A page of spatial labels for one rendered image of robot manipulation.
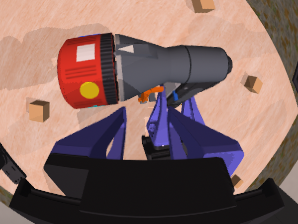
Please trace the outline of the small tan block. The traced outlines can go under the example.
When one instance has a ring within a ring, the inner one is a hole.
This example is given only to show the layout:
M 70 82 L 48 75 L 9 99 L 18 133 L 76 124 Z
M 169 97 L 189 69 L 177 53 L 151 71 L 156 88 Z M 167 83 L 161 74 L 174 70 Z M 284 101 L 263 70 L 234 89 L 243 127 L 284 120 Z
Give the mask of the small tan block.
M 231 178 L 231 180 L 233 186 L 237 189 L 243 184 L 243 181 L 236 174 Z
M 250 92 L 259 94 L 263 83 L 258 77 L 249 76 L 244 84 L 244 87 L 247 88 Z
M 29 120 L 44 123 L 50 117 L 50 102 L 35 100 L 29 104 Z
M 195 13 L 208 13 L 215 10 L 213 0 L 191 0 Z

